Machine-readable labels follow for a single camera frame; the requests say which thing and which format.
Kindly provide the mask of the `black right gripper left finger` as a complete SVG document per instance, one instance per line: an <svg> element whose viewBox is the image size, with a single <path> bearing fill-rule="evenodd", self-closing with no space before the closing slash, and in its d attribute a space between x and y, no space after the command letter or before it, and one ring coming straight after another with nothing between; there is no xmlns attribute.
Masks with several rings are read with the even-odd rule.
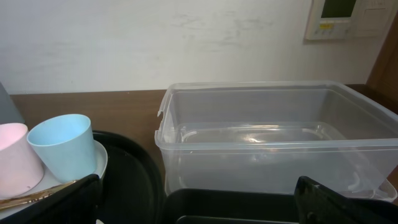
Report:
<svg viewBox="0 0 398 224"><path fill-rule="evenodd" d="M95 224L102 197L98 175L88 175L74 184L1 220L1 224Z"/></svg>

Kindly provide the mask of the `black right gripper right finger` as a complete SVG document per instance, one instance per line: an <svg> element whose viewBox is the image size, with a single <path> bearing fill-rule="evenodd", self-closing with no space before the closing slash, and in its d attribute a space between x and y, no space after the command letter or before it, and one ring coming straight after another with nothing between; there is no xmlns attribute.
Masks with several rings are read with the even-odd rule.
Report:
<svg viewBox="0 0 398 224"><path fill-rule="evenodd" d="M397 206L346 198L313 179L298 178L294 200L300 224L397 224Z"/></svg>

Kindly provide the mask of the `gold brown snack wrapper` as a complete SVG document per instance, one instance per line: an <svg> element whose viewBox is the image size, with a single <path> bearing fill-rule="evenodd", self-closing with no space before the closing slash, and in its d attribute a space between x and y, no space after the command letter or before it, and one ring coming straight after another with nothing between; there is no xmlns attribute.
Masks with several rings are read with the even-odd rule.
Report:
<svg viewBox="0 0 398 224"><path fill-rule="evenodd" d="M49 189L45 189L45 190L35 192L35 193L29 194L29 195L1 200L1 210L7 210L7 209L10 209L13 207L17 207L20 205L25 205L28 203L33 203L33 202L37 202L39 200L45 199L45 198L53 195L54 193L74 184L75 182L76 182L76 180L68 182L66 184L56 185Z"/></svg>

